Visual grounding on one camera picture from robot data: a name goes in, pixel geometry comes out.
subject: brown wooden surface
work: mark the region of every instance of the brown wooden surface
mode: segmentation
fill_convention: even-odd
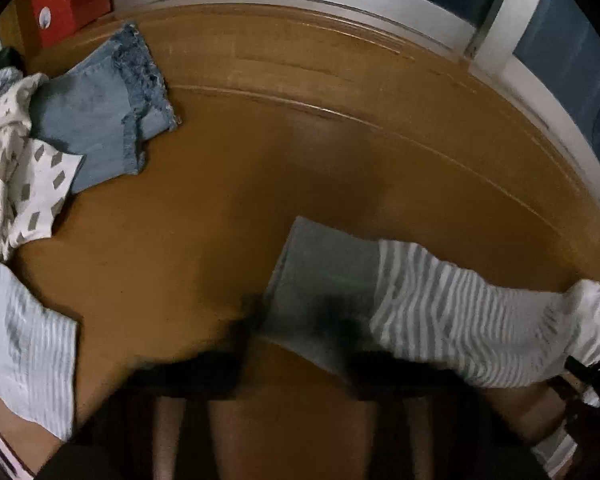
[[[240,296],[264,290],[296,215],[419,242],[497,285],[561,291],[578,278],[600,281],[596,203],[540,132],[462,66],[302,10],[193,6],[136,21],[182,126],[148,144],[142,174],[67,203],[54,237],[26,244],[13,265],[45,306],[81,322],[78,420],[139,360],[185,356],[215,339]],[[117,26],[93,25],[30,68],[58,75]],[[251,361],[261,368],[252,386],[333,383],[270,346]],[[250,397],[258,409],[272,406],[262,391]],[[544,389],[495,395],[516,421]],[[226,434],[249,434],[245,412],[227,410],[217,414]],[[334,424],[344,429],[355,418],[347,424],[360,428],[366,408],[351,410],[358,415],[344,402],[314,407],[318,420],[341,416]],[[362,445],[353,430],[342,442],[325,431],[303,443],[293,427],[282,421],[275,439],[263,438],[304,446],[297,457]],[[3,406],[0,429],[33,469],[57,445]],[[232,456],[247,449],[264,460],[270,449],[249,446]],[[293,464],[298,478],[302,467]],[[270,478],[257,469],[227,478]],[[327,465],[322,477],[344,478]]]

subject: denim shorts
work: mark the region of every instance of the denim shorts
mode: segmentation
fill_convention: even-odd
[[[30,136],[85,155],[70,192],[144,166],[142,143],[178,124],[142,35],[125,24],[90,56],[33,95]]]

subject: pile of clothes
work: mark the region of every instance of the pile of clothes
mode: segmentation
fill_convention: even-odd
[[[133,24],[49,80],[0,53],[0,397],[59,438],[74,419],[76,323],[43,308],[4,264],[48,238],[68,194],[144,167],[142,143],[178,124]]]

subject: white cloth with star pattern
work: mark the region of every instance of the white cloth with star pattern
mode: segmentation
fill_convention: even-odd
[[[46,76],[18,76],[0,86],[0,261],[16,247],[51,236],[82,156],[29,139],[29,101]]]

